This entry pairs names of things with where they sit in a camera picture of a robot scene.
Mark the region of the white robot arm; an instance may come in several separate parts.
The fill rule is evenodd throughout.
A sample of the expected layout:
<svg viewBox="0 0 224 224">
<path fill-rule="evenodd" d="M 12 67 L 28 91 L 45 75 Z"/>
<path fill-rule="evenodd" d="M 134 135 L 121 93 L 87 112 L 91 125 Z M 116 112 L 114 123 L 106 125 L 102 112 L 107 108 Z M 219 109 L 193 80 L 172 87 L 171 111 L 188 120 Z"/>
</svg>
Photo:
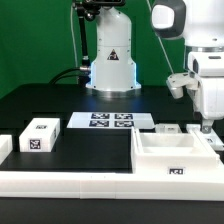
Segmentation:
<svg viewBox="0 0 224 224">
<path fill-rule="evenodd" d="M 185 71 L 171 74 L 166 83 L 174 98 L 189 94 L 202 129 L 209 130 L 224 119 L 224 0 L 155 0 L 150 22 L 157 37 L 184 40 Z M 132 22 L 112 2 L 100 4 L 96 37 L 86 87 L 104 95 L 140 90 Z"/>
</svg>

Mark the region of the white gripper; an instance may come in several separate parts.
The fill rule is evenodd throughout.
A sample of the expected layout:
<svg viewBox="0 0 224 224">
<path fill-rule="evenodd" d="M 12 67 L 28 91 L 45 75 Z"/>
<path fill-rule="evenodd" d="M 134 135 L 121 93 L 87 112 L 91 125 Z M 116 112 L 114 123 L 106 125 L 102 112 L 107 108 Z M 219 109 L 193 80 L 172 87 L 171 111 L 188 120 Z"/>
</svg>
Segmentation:
<svg viewBox="0 0 224 224">
<path fill-rule="evenodd" d="M 205 120 L 224 118 L 224 52 L 190 52 L 188 71 L 194 74 L 197 89 L 191 95 L 194 109 Z M 202 125 L 204 134 L 212 125 Z"/>
</svg>

